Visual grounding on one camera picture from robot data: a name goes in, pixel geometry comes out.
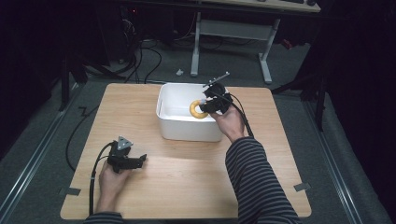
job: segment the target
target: wooden table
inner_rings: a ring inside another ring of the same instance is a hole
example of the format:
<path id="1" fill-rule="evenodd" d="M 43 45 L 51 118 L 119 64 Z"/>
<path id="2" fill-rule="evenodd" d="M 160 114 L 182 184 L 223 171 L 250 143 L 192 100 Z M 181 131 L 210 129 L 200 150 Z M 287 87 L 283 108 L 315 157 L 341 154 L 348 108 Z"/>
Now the wooden table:
<path id="1" fill-rule="evenodd" d="M 92 167 L 103 146 L 118 140 L 119 135 L 134 142 L 130 157 L 148 154 L 143 168 L 133 170 L 120 196 L 117 210 L 124 218 L 237 217 L 237 201 L 224 164 L 229 140 L 225 136 L 217 143 L 164 139 L 156 116 L 160 88 L 161 85 L 107 86 L 70 186 L 81 192 L 66 196 L 62 218 L 88 216 Z M 252 131 L 262 142 L 297 214 L 310 216 L 305 192 L 293 187 L 302 180 L 271 92 L 264 88 L 227 89 L 242 102 Z M 94 204 L 98 197 L 99 183 L 95 181 Z"/>

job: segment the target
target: striped sleeve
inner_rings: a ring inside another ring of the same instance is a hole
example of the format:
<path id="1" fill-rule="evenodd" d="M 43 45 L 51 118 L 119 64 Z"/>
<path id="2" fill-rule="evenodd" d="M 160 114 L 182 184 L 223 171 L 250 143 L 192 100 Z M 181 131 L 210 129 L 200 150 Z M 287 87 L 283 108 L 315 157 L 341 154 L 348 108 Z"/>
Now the striped sleeve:
<path id="1" fill-rule="evenodd" d="M 262 144 L 252 137 L 236 140 L 225 163 L 238 201 L 238 223 L 301 223 Z"/>
<path id="2" fill-rule="evenodd" d="M 108 223 L 108 224 L 119 224 L 124 223 L 120 213 L 114 212 L 101 212 L 95 213 L 85 219 L 84 224 L 89 223 Z"/>

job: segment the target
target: yellow ring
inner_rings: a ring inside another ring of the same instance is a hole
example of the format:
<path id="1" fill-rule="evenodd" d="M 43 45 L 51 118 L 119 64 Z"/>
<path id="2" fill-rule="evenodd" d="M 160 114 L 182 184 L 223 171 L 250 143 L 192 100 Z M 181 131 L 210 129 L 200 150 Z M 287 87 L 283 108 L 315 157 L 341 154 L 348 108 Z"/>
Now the yellow ring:
<path id="1" fill-rule="evenodd" d="M 198 113 L 198 112 L 196 112 L 195 107 L 198 106 L 198 105 L 200 105 L 200 104 L 201 104 L 201 100 L 193 101 L 193 102 L 190 104 L 190 113 L 191 113 L 192 116 L 195 117 L 196 119 L 204 119 L 204 118 L 206 118 L 207 115 L 208 115 L 206 112 L 205 112 L 205 113 Z"/>

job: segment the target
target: human hand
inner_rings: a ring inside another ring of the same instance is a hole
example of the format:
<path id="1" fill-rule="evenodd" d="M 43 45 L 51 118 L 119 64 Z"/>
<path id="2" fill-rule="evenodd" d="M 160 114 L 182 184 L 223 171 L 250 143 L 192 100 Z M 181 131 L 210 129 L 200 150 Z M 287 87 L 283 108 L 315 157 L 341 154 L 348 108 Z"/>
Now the human hand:
<path id="1" fill-rule="evenodd" d="M 213 113 L 210 116 L 219 125 L 221 132 L 230 139 L 231 143 L 238 138 L 245 137 L 245 123 L 242 120 L 241 114 L 233 105 L 230 105 L 227 112 L 223 115 Z"/>
<path id="2" fill-rule="evenodd" d="M 117 197 L 131 172 L 132 170 L 120 170 L 120 173 L 117 174 L 113 171 L 113 167 L 105 161 L 99 175 L 100 197 L 96 212 L 115 212 Z"/>

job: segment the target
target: white container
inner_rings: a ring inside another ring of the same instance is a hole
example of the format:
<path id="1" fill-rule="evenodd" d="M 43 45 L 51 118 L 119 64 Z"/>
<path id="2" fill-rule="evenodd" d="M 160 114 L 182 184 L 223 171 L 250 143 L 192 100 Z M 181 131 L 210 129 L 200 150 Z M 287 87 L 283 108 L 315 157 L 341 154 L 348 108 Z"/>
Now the white container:
<path id="1" fill-rule="evenodd" d="M 218 142 L 222 133 L 216 121 L 208 115 L 196 119 L 190 113 L 190 104 L 205 99 L 203 84 L 168 83 L 161 87 L 157 103 L 157 116 L 161 134 L 166 139 Z"/>

